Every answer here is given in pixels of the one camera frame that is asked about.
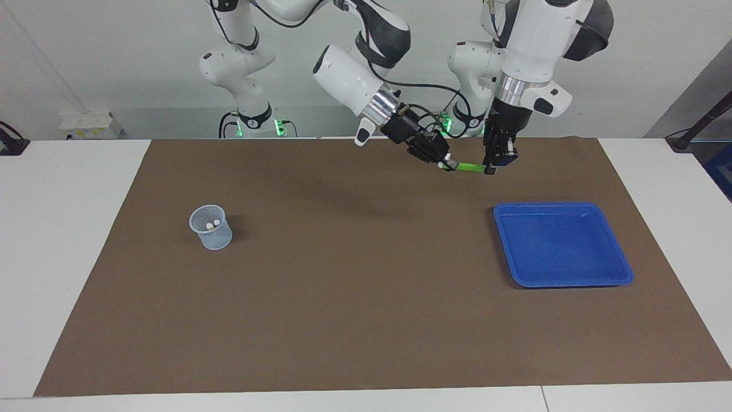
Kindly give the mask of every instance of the translucent cup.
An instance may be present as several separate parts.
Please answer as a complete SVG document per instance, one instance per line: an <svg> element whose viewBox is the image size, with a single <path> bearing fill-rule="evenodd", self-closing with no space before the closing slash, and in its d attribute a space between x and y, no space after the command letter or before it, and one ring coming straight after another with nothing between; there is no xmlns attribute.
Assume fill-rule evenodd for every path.
<svg viewBox="0 0 732 412"><path fill-rule="evenodd" d="M209 230L206 224L219 220L221 224ZM226 221L226 212L220 206L201 206L188 219L190 229L201 238L203 246L208 250L221 250L231 243L234 234Z"/></svg>

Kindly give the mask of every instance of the black pole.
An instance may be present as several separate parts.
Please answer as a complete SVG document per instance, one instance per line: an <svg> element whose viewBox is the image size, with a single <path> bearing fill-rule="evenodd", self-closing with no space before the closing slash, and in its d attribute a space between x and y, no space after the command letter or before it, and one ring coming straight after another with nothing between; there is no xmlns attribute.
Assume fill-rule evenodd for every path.
<svg viewBox="0 0 732 412"><path fill-rule="evenodd" d="M686 132L682 137L677 139L668 138L666 141L669 143L674 152L686 152L689 149L689 143L699 134L702 130L709 126L716 118L722 116L727 110L732 107L732 91L727 93L725 97L720 100L717 105L705 114L689 131Z"/></svg>
<svg viewBox="0 0 732 412"><path fill-rule="evenodd" d="M0 128L0 141L5 145L5 149L0 150L0 156L19 156L31 142L28 139L14 139L2 128Z"/></svg>

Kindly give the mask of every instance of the brown mat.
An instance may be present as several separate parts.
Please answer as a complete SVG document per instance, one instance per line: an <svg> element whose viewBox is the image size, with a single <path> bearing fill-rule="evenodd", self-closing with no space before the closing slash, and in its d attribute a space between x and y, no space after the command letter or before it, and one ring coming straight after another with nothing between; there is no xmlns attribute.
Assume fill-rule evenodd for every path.
<svg viewBox="0 0 732 412"><path fill-rule="evenodd" d="M600 144L518 146L485 177L388 141L154 141L36 396L732 380ZM520 289L491 211L537 201L598 204L635 283ZM219 252L187 226L209 202Z"/></svg>

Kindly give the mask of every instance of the white table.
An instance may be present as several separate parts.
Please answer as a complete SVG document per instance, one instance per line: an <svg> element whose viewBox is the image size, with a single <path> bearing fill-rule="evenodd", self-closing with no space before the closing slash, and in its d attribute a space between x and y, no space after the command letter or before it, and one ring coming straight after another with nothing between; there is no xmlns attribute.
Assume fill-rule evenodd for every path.
<svg viewBox="0 0 732 412"><path fill-rule="evenodd" d="M732 204L664 141L601 143L731 362ZM732 382L27 399L148 146L36 141L0 158L0 411L732 411Z"/></svg>

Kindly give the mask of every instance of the blue bin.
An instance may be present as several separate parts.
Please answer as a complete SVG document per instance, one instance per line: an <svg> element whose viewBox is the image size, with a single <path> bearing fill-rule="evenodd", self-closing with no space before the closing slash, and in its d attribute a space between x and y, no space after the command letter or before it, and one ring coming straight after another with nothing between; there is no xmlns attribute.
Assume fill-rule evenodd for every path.
<svg viewBox="0 0 732 412"><path fill-rule="evenodd" d="M633 272L592 203L506 203L493 211L513 279L524 287L602 287Z"/></svg>

